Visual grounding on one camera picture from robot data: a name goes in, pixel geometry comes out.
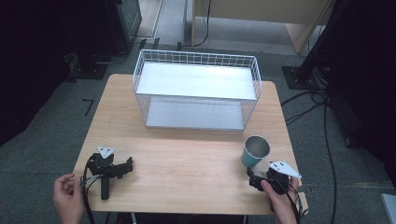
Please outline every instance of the white panel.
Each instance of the white panel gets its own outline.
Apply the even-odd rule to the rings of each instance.
[[[145,63],[137,94],[256,100],[249,68]]]
[[[151,98],[148,127],[176,127],[242,131],[242,111],[239,102],[192,99]]]

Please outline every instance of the floor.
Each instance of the floor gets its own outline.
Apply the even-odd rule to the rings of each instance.
[[[138,39],[148,42],[160,38],[160,44],[176,46],[191,43],[192,1],[187,0],[139,0],[142,25]],[[201,43],[206,35],[206,18],[197,18],[195,43]],[[307,55],[318,39],[321,28],[312,34],[301,55]],[[209,19],[206,42],[198,48],[230,49],[296,55],[284,23],[266,21],[240,21]]]

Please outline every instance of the finger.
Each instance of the finger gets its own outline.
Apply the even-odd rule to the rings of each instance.
[[[74,186],[74,179],[69,179],[64,182],[64,190],[72,189]]]
[[[298,178],[292,176],[292,177],[291,177],[290,184],[291,184],[295,189],[297,189],[297,188],[298,188]]]
[[[68,190],[67,190],[67,194],[68,194],[68,195],[73,195],[73,192],[74,192],[73,189],[68,189]]]
[[[81,183],[81,177],[76,176],[75,181],[74,181],[73,197],[76,197],[77,199],[82,200],[82,187],[79,185],[80,183]]]
[[[53,190],[55,191],[59,191],[62,190],[64,188],[64,183],[73,178],[75,175],[74,174],[68,174],[68,175],[63,175],[59,178],[57,178],[53,184]]]
[[[270,197],[270,199],[273,200],[274,197],[276,196],[276,193],[273,190],[273,188],[270,185],[270,183],[268,183],[268,181],[266,181],[266,180],[262,180],[261,184],[262,184],[262,188],[267,193],[268,197]]]
[[[265,195],[265,200],[268,202],[268,204],[272,204],[270,196],[268,194]]]

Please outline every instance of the black cable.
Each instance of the black cable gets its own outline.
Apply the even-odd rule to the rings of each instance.
[[[303,213],[303,203],[301,202],[300,195],[298,194],[297,189],[295,189],[294,186],[292,186],[291,184],[289,184],[289,186],[293,189],[294,193],[296,193],[297,201],[298,201],[298,205],[299,205],[298,214],[301,217],[302,213]]]
[[[206,42],[207,37],[209,36],[209,18],[210,18],[210,5],[211,4],[212,4],[212,0],[209,1],[209,6],[207,7],[206,36],[205,36],[205,39],[201,43],[199,43],[197,45],[183,45],[182,47],[193,47],[193,48],[195,48],[195,47],[199,47],[199,46],[203,45]]]
[[[294,100],[294,99],[299,98],[299,97],[302,96],[302,95],[305,95],[305,94],[308,94],[308,93],[315,93],[315,92],[317,92],[317,91],[304,91],[304,92],[301,92],[301,93],[299,93],[299,94],[297,94],[297,95],[294,95],[294,96],[290,97],[290,98],[287,99],[285,102],[283,102],[280,106],[283,106],[283,105],[287,104],[288,102],[290,102],[290,101],[292,101],[292,100]]]
[[[201,7],[202,7],[202,11],[204,11],[204,1],[201,1]],[[208,17],[209,17],[209,15],[210,15],[210,10],[208,10],[207,11],[207,19],[208,19]],[[205,22],[205,17],[203,17],[203,19],[202,19],[202,21],[204,22],[204,27],[205,27],[205,29],[206,29],[206,33],[207,33],[207,37],[209,37],[209,28],[207,27],[207,25],[206,25],[206,22]]]
[[[318,106],[320,106],[320,105],[313,105],[313,106],[311,106],[311,108],[305,110],[303,113],[298,114],[298,115],[294,115],[294,116],[292,116],[291,118],[285,119],[286,122],[290,121],[291,119],[294,119],[294,120],[290,121],[289,123],[286,123],[286,125],[292,124],[294,121],[296,121],[297,119],[299,119],[300,117],[302,117],[304,114],[306,114],[306,113],[312,111],[313,109],[315,109],[316,107],[318,107]]]
[[[309,92],[311,92],[311,100],[315,103],[315,105],[313,105],[311,108],[305,110],[305,112],[303,112],[303,113],[301,113],[301,114],[294,115],[294,116],[292,116],[291,118],[285,119],[285,121],[287,122],[287,123],[286,123],[287,125],[292,124],[294,121],[296,121],[297,119],[299,119],[300,117],[302,117],[304,114],[306,114],[306,113],[312,111],[313,109],[315,109],[316,107],[318,107],[318,106],[320,106],[320,105],[324,105],[324,104],[326,103],[326,101],[327,101],[327,100],[326,100],[326,97],[323,96],[323,95],[322,95],[321,93],[319,93],[318,91],[305,91],[305,92],[303,92],[303,93],[297,94],[297,95],[295,95],[295,96],[289,98],[289,100],[287,100],[286,102],[284,102],[283,105],[284,105],[285,103],[288,103],[289,101],[294,100],[294,99],[296,99],[296,98],[298,98],[298,97],[300,97],[300,96],[302,96],[302,95],[304,95],[304,94],[307,94],[307,93],[309,93]],[[314,98],[315,95],[319,95],[319,96],[323,99],[323,102],[318,102],[318,101],[316,101],[315,98]]]
[[[326,81],[323,73],[327,73],[329,71],[325,71],[324,67],[320,67],[320,69],[322,70],[321,72],[319,71],[319,67],[315,67],[313,73],[317,80],[320,82],[320,84],[324,86],[324,89],[326,89],[329,86],[329,82]]]
[[[330,221],[331,224],[334,223],[334,218],[335,218],[335,208],[337,206],[337,178],[335,177],[335,169],[334,169],[334,163],[332,162],[332,153],[330,152],[330,147],[329,147],[329,139],[327,137],[327,105],[324,105],[324,138],[326,140],[326,148],[327,152],[329,154],[330,158],[330,164],[332,165],[332,180],[334,182],[334,195],[332,198],[332,219]]]
[[[117,59],[117,60],[114,60],[114,61],[108,61],[108,62],[98,62],[98,61],[96,61],[95,60],[95,63],[98,63],[98,64],[112,64],[112,63],[119,63],[119,62],[121,62],[125,57],[126,57],[126,55],[127,55],[127,53],[125,53],[125,52],[122,52],[121,53],[122,54],[122,56],[119,58],[119,59]],[[98,54],[94,54],[94,55],[92,55],[92,57],[93,58],[95,58],[96,56],[98,56]]]
[[[133,48],[134,46],[137,46],[137,45],[140,45],[140,42],[138,42],[138,43],[133,43],[133,44],[132,44],[132,48]],[[152,46],[152,45],[154,45],[154,43],[146,43],[145,45]],[[166,44],[159,44],[159,46],[162,46],[162,47],[175,47],[175,45],[166,45]]]
[[[84,168],[84,176],[82,177],[82,183],[84,183],[84,185],[82,186],[82,196],[83,196],[83,202],[84,202],[84,205],[85,205],[85,210],[87,211],[88,218],[90,219],[90,223],[91,223],[91,224],[94,224],[94,223],[95,223],[95,220],[94,220],[94,218],[93,218],[93,213],[92,213],[92,210],[91,210],[91,207],[90,207],[90,203],[88,202],[88,189],[90,189],[90,186],[91,186],[91,185],[89,185],[89,186],[88,186],[88,189],[85,190],[85,184],[86,184],[86,182],[87,182],[88,164],[90,163],[90,161],[92,160],[92,158],[93,158],[93,156],[90,156],[90,157],[88,158],[87,164],[85,165],[85,168]]]
[[[92,182],[91,182],[91,184],[88,186],[88,188],[87,188],[87,196],[88,196],[88,190],[90,190],[90,187],[91,187],[91,185],[96,181],[96,180],[98,180],[100,177],[97,177],[96,179],[94,179]]]

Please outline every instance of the cable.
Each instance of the cable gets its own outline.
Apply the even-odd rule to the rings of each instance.
[[[329,67],[314,67],[312,73],[317,78],[317,80],[324,86],[326,89],[329,86],[329,82],[326,81],[325,75],[330,71]]]
[[[298,205],[299,205],[298,213],[300,214],[300,217],[301,217],[302,216],[302,212],[303,212],[303,202],[301,202],[301,198],[300,198],[300,195],[297,192],[297,189],[295,189],[294,186],[292,186],[291,184],[289,184],[289,186],[293,189],[294,193],[296,193],[297,202],[298,202]]]
[[[295,96],[292,96],[291,98],[289,98],[288,100],[286,100],[284,103],[282,103],[282,105],[285,105],[286,103],[290,102],[291,100],[294,100],[294,99],[296,99],[296,98],[298,98],[298,97],[300,97],[300,96],[302,96],[302,95],[308,94],[308,93],[311,93],[311,100],[315,103],[315,105],[311,106],[309,109],[305,110],[305,112],[303,112],[303,113],[301,113],[301,114],[294,115],[294,116],[292,116],[291,118],[285,119],[285,121],[287,122],[286,125],[292,124],[294,121],[296,121],[297,119],[299,119],[300,117],[302,117],[304,114],[306,114],[306,113],[312,111],[313,109],[315,109],[316,107],[318,107],[318,106],[320,106],[320,105],[324,105],[324,104],[326,103],[326,101],[327,101],[326,97],[323,96],[323,95],[322,95],[321,93],[319,93],[318,91],[305,91],[305,92],[302,92],[302,93],[297,94],[297,95],[295,95]],[[316,94],[319,95],[319,96],[323,99],[323,102],[318,102],[318,101],[315,100],[314,95],[316,95]]]
[[[292,96],[291,98],[289,98],[288,100],[286,100],[284,103],[282,103],[282,105],[285,105],[286,103],[288,103],[288,102],[290,102],[291,100],[294,100],[294,99],[296,99],[296,98],[298,98],[298,97],[300,97],[300,96],[302,96],[302,95],[304,95],[304,94],[308,94],[310,91],[305,91],[305,92],[302,92],[302,93],[300,93],[300,94],[297,94],[297,95],[295,95],[295,96]],[[317,102],[316,100],[314,100],[314,97],[313,97],[313,95],[314,94],[319,94],[322,98],[323,98],[323,102]],[[336,176],[335,176],[335,168],[334,168],[334,163],[333,163],[333,161],[332,161],[332,153],[331,153],[331,151],[330,151],[330,146],[329,146],[329,138],[328,138],[328,133],[327,133],[327,103],[328,103],[328,101],[329,101],[329,97],[325,97],[325,96],[323,96],[322,94],[320,94],[319,92],[317,92],[317,91],[313,91],[313,93],[312,93],[312,95],[311,95],[311,100],[316,104],[316,105],[314,105],[313,107],[311,107],[310,109],[308,109],[307,111],[305,111],[304,113],[302,113],[302,114],[300,114],[300,115],[297,115],[297,116],[293,116],[293,117],[291,117],[290,119],[292,119],[292,118],[300,118],[303,114],[306,114],[306,113],[308,113],[309,111],[311,111],[313,108],[315,108],[316,106],[319,106],[319,105],[324,105],[324,136],[325,136],[325,142],[326,142],[326,148],[327,148],[327,152],[328,152],[328,154],[329,154],[329,159],[330,159],[330,164],[331,164],[331,167],[332,167],[332,180],[333,180],[333,183],[334,183],[334,194],[333,194],[333,203],[332,203],[332,218],[331,218],[331,221],[330,221],[330,223],[331,224],[333,224],[334,223],[334,219],[335,219],[335,211],[336,211],[336,206],[337,206],[337,178],[336,178]]]
[[[206,42],[207,37],[209,36],[209,18],[210,18],[210,5],[211,4],[212,4],[212,0],[209,0],[209,6],[207,7],[207,16],[206,16],[206,26],[205,26],[206,27],[206,36],[205,36],[205,39],[201,43],[199,43],[197,45],[183,45],[182,47],[193,47],[193,48],[195,48],[195,47],[199,47],[199,46],[203,45]]]
[[[305,94],[308,94],[308,93],[315,93],[315,92],[317,92],[317,91],[304,91],[304,92],[302,92],[302,93],[299,93],[299,94],[297,94],[297,95],[294,95],[294,96],[290,97],[289,99],[287,99],[285,102],[283,102],[280,106],[283,106],[283,105],[287,104],[288,102],[290,102],[290,101],[292,101],[292,100],[294,100],[294,99],[299,98],[299,97],[302,96],[302,95],[305,95]]]
[[[93,159],[93,156],[90,156],[87,160],[87,163],[85,165],[84,168],[84,176],[82,177],[82,182],[86,183],[87,181],[87,171],[88,171],[88,164],[90,163],[90,161]],[[94,179],[91,184],[88,186],[87,190],[85,190],[85,185],[82,186],[82,196],[83,196],[83,202],[85,205],[85,210],[87,211],[88,214],[88,218],[90,219],[90,223],[94,224],[95,220],[93,218],[93,213],[90,207],[90,203],[88,202],[88,190],[90,189],[91,185],[99,178]]]
[[[334,169],[334,163],[332,162],[332,153],[330,152],[330,147],[329,147],[329,139],[327,137],[327,104],[324,105],[324,138],[326,140],[326,148],[327,152],[329,154],[330,158],[330,164],[332,166],[332,180],[334,182],[334,195],[332,198],[332,219],[330,221],[331,224],[334,223],[334,218],[335,218],[335,208],[337,206],[337,178],[335,176],[335,169]]]
[[[118,60],[116,60],[116,61],[110,61],[110,62],[97,62],[97,61],[95,60],[95,63],[99,63],[99,64],[119,63],[119,62],[122,61],[125,57],[126,57],[126,53],[123,52],[121,58],[118,59]]]

